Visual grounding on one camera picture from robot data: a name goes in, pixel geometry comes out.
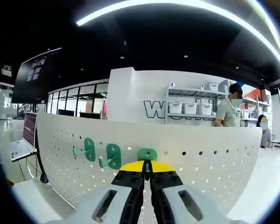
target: white pegboard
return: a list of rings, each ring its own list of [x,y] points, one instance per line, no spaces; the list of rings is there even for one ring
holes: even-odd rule
[[[261,139],[257,127],[124,123],[46,113],[38,115],[37,128],[49,182],[73,206],[78,206],[84,194],[114,179],[117,170],[98,164],[100,156],[106,159],[106,145],[113,143],[121,149],[122,166],[137,161],[140,149],[153,148],[158,161],[173,166],[184,184],[212,198],[224,214],[247,185]],[[95,162],[85,155],[73,156],[73,146],[84,150],[85,138],[94,141]],[[156,223],[148,184],[139,218],[145,224]]]

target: metal shelving unit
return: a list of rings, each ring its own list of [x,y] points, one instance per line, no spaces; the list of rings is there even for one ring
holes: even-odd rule
[[[200,119],[215,119],[215,115],[203,115],[203,114],[182,114],[182,113],[169,113],[169,97],[191,97],[191,98],[206,98],[213,100],[214,111],[217,112],[217,100],[223,100],[226,97],[225,92],[210,91],[210,90],[198,90],[198,89],[181,89],[175,87],[168,87],[165,94],[165,119],[164,124],[168,122],[168,117],[185,117]]]
[[[256,106],[256,114],[255,114],[255,118],[241,118],[241,120],[245,121],[245,127],[248,127],[248,122],[249,121],[257,121],[257,118],[259,116],[259,107],[268,107],[270,106],[268,103],[265,102],[261,102],[258,100],[258,95],[256,95],[256,100],[255,99],[251,99],[251,98],[247,98],[247,97],[243,97],[243,103],[245,104],[245,108],[248,109],[248,105],[254,105]]]

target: gray shirt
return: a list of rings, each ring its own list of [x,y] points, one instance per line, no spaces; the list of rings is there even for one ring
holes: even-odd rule
[[[260,146],[268,147],[269,141],[272,141],[272,134],[271,134],[271,130],[267,128],[266,132],[262,134]]]
[[[240,113],[235,113],[228,98],[218,106],[216,118],[222,120],[224,127],[240,127]]]

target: laptop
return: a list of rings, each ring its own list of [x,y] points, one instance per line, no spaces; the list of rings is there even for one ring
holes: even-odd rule
[[[8,153],[12,162],[26,158],[37,152],[35,148],[36,119],[37,113],[25,113],[23,139],[11,142],[8,145]]]

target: laptop screen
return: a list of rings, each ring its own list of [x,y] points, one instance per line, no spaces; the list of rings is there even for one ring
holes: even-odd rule
[[[32,148],[35,141],[36,113],[26,112],[24,119],[23,139],[26,140]]]

